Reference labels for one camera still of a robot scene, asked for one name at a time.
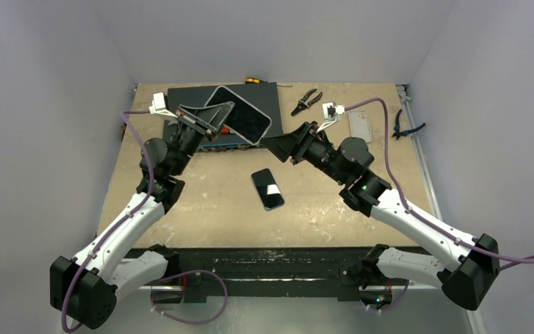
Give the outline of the blue smartphone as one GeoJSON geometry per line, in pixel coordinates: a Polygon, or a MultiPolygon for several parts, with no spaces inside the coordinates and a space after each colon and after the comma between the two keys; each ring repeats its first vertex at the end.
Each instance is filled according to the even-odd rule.
{"type": "Polygon", "coordinates": [[[270,169],[252,173],[251,180],[265,210],[270,211],[284,205],[284,197],[270,169]]]}

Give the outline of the phone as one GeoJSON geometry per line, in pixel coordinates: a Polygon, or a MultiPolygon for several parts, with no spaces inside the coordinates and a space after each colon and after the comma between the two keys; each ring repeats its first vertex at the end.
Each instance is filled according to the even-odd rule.
{"type": "Polygon", "coordinates": [[[373,140],[368,113],[365,111],[350,111],[348,113],[350,134],[352,137],[363,139],[366,143],[373,140]]]}
{"type": "Polygon", "coordinates": [[[225,102],[233,102],[234,108],[227,116],[225,126],[251,145],[259,144],[272,125],[271,118],[240,94],[226,86],[218,86],[205,106],[213,106],[225,102]]]}

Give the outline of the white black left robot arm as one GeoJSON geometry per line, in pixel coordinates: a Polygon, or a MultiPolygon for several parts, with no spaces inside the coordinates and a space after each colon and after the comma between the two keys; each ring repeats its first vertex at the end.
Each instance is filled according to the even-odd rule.
{"type": "Polygon", "coordinates": [[[178,252],[160,244],[130,262],[124,257],[178,201],[185,186],[179,176],[200,143],[219,135],[233,109],[233,102],[174,111],[163,102],[151,105],[148,113],[173,119],[177,133],[169,141],[138,141],[143,176],[127,206],[85,248],[50,267],[50,303],[60,310],[64,332],[99,328],[121,299],[149,283],[185,287],[207,275],[205,269],[183,271],[178,252]]]}

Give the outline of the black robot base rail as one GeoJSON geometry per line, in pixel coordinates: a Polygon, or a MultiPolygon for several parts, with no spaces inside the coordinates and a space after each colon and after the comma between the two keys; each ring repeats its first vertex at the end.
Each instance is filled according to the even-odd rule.
{"type": "Polygon", "coordinates": [[[169,257],[168,274],[185,278],[153,282],[153,295],[176,297],[164,303],[204,303],[209,297],[306,297],[360,301],[367,291],[390,286],[399,292],[405,280],[382,277],[369,254],[376,246],[292,248],[167,248],[151,246],[169,257]]]}

